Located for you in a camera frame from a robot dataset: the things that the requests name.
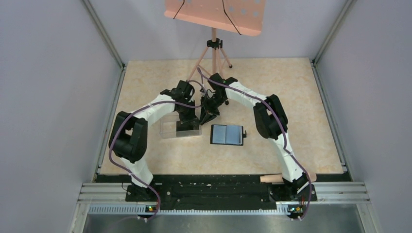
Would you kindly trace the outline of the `clear acrylic tray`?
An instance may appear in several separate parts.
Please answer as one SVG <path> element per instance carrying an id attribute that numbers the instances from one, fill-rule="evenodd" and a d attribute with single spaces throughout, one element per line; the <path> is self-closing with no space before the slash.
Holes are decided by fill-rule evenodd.
<path id="1" fill-rule="evenodd" d="M 180 120 L 178 113 L 170 113 L 160 119 L 160 136 L 163 139 L 200 136 L 202 127 L 196 118 L 189 122 Z"/>

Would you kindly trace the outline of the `black leather card holder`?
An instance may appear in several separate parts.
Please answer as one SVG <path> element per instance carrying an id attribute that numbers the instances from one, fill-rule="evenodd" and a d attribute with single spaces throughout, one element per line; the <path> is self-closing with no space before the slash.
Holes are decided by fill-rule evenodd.
<path id="1" fill-rule="evenodd" d="M 211 125 L 210 144 L 243 146 L 247 131 L 240 125 Z"/>

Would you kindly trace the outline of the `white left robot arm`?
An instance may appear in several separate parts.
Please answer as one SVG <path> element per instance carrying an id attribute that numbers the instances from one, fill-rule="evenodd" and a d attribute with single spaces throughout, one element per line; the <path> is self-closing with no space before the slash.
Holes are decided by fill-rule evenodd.
<path id="1" fill-rule="evenodd" d="M 119 157 L 120 166 L 130 176 L 132 185 L 143 200 L 154 198 L 156 188 L 150 184 L 153 174 L 148 168 L 144 154 L 148 145 L 148 128 L 167 114 L 178 113 L 175 122 L 175 137 L 198 135 L 199 119 L 196 116 L 194 87 L 179 81 L 177 87 L 161 91 L 156 98 L 134 112 L 119 112 L 114 121 L 109 149 Z"/>

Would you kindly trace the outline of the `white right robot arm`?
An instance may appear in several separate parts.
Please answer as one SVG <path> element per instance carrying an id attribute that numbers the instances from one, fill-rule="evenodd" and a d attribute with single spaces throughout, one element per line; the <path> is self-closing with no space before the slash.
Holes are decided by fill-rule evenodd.
<path id="1" fill-rule="evenodd" d="M 242 85 L 237 79 L 223 79 L 218 73 L 211 75 L 207 82 L 213 91 L 212 96 L 204 94 L 201 97 L 200 124 L 208 123 L 219 116 L 219 107 L 229 100 L 252 109 L 258 133 L 275 147 L 282 168 L 286 196 L 291 200 L 298 200 L 303 196 L 310 180 L 307 171 L 292 151 L 288 135 L 288 118 L 279 97 L 275 94 L 259 94 Z"/>

